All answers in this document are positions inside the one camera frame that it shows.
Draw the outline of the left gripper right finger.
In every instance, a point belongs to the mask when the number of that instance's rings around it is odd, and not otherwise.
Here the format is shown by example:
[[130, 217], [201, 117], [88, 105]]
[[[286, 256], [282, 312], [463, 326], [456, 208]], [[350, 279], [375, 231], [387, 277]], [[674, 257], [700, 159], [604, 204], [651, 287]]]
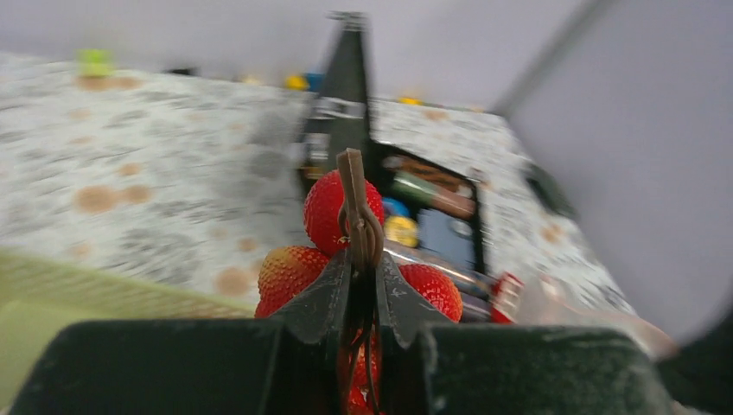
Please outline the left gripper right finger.
[[390, 255], [377, 271], [386, 414], [670, 414], [647, 354], [618, 329], [452, 322]]

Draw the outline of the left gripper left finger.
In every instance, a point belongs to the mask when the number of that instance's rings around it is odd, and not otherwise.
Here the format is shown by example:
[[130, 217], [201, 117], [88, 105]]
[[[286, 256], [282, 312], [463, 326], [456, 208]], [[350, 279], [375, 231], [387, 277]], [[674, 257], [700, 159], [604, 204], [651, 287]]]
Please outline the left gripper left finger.
[[352, 258], [268, 318], [91, 320], [62, 329], [13, 414], [342, 414]]

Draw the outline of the clear zip top bag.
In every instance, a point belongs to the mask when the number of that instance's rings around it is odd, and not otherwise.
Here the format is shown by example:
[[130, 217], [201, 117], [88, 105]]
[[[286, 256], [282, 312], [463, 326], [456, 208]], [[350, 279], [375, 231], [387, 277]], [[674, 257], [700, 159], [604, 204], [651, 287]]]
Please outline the clear zip top bag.
[[560, 279], [539, 275], [527, 282], [520, 281], [524, 284], [524, 290], [514, 324], [615, 329], [631, 338], [654, 360], [668, 357], [679, 350], [669, 335], [638, 316], [583, 306], [572, 294], [569, 285]]

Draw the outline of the red strawberry bunch toy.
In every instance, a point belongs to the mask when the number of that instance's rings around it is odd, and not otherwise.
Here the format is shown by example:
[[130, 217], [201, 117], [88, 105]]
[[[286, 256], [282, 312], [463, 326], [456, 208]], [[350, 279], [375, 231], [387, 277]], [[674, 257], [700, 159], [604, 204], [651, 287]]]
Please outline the red strawberry bunch toy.
[[429, 414], [429, 324], [456, 323], [455, 284], [385, 251], [380, 195], [347, 149], [303, 208], [312, 247], [277, 248], [258, 275], [258, 318], [272, 320], [268, 407], [282, 414]]

